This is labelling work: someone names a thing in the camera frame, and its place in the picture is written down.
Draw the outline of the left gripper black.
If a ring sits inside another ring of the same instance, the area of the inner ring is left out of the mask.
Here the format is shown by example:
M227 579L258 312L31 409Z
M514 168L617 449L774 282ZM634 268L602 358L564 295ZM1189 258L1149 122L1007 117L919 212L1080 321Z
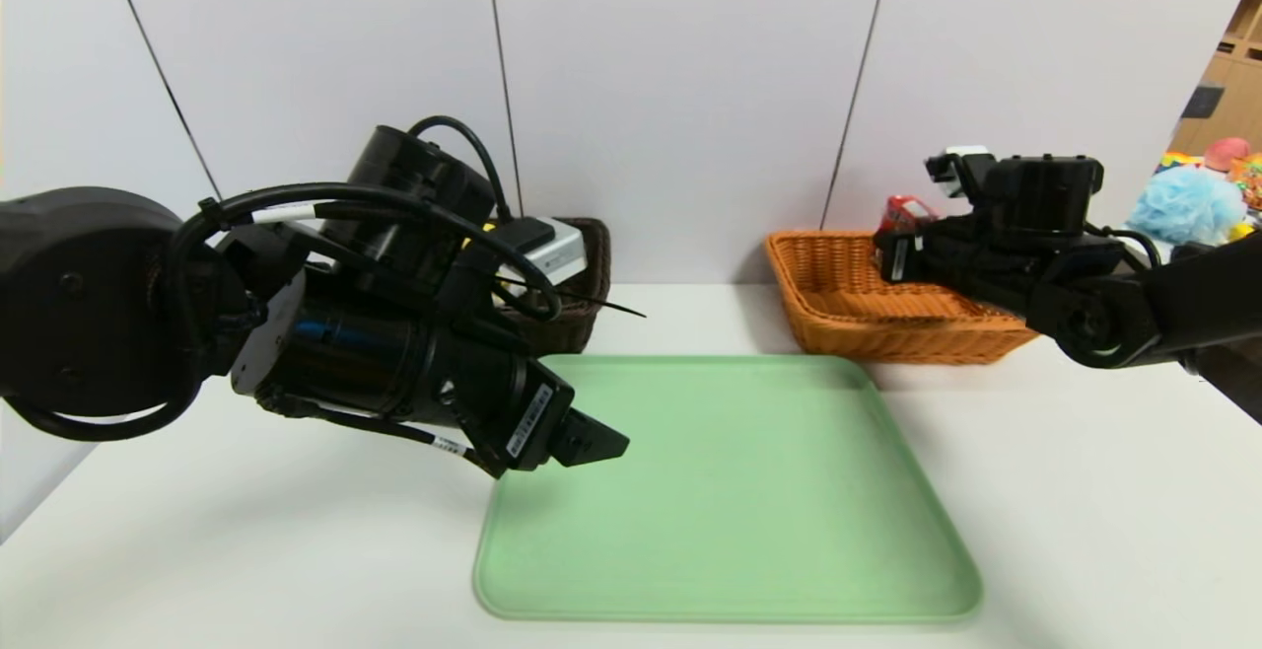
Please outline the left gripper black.
M461 431L478 467L493 479L538 468L549 456L575 468L618 460L628 448L627 436L574 407L568 410L573 390L530 356L522 340L486 337L447 322L425 331L422 419Z

